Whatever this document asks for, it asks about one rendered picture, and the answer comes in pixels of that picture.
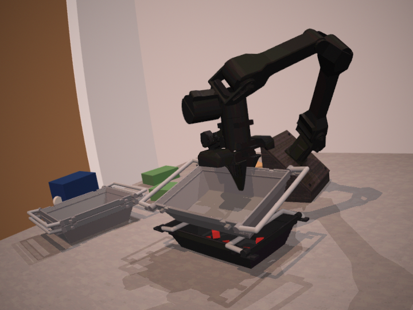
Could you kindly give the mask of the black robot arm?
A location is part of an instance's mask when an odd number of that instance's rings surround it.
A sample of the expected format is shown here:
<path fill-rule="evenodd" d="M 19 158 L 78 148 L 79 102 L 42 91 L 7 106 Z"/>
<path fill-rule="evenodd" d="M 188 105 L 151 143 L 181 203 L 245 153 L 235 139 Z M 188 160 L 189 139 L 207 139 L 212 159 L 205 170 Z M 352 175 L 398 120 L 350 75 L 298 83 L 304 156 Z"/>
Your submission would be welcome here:
<path fill-rule="evenodd" d="M 247 96 L 262 88 L 273 74 L 317 53 L 320 72 L 310 108 L 299 115 L 299 137 L 285 152 L 300 166 L 312 151 L 326 146 L 326 115 L 339 75 L 352 61 L 352 50 L 333 34 L 307 29 L 303 34 L 262 53 L 229 59 L 208 80 L 211 89 L 193 90 L 182 99 L 188 124 L 248 115 Z M 226 88 L 222 80 L 230 87 Z"/>

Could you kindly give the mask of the green rectangular block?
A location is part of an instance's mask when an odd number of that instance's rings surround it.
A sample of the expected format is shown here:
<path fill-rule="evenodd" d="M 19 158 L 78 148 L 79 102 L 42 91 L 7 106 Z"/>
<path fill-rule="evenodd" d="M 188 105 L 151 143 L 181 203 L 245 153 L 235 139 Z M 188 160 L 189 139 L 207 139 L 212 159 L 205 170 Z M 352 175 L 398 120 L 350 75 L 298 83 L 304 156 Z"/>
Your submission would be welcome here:
<path fill-rule="evenodd" d="M 143 184 L 155 186 L 165 181 L 177 170 L 178 167 L 166 165 L 148 172 L 143 172 L 141 173 L 142 182 Z"/>
<path fill-rule="evenodd" d="M 162 195 L 164 195 L 169 189 L 171 189 L 173 186 L 175 186 L 177 182 L 169 182 L 167 183 L 163 188 L 161 188 L 154 196 L 150 198 L 151 201 L 156 201 L 158 200 Z M 159 184 L 155 185 L 154 187 L 149 189 L 149 193 L 155 189 Z"/>

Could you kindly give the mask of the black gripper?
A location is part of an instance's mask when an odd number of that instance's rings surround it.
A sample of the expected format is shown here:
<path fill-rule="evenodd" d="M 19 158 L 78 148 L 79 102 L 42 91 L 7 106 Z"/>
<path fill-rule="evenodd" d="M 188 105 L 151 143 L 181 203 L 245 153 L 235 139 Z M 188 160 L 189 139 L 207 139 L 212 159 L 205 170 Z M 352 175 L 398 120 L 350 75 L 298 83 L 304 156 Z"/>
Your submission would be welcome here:
<path fill-rule="evenodd" d="M 221 118 L 217 124 L 222 128 L 225 149 L 211 148 L 198 155 L 198 165 L 221 168 L 226 167 L 231 173 L 238 190 L 244 190 L 246 167 L 256 166 L 261 154 L 256 154 L 256 148 L 273 149 L 274 139 L 270 135 L 253 135 L 250 125 L 253 119 L 248 115 L 237 118 Z M 234 152 L 235 151 L 235 152 Z"/>

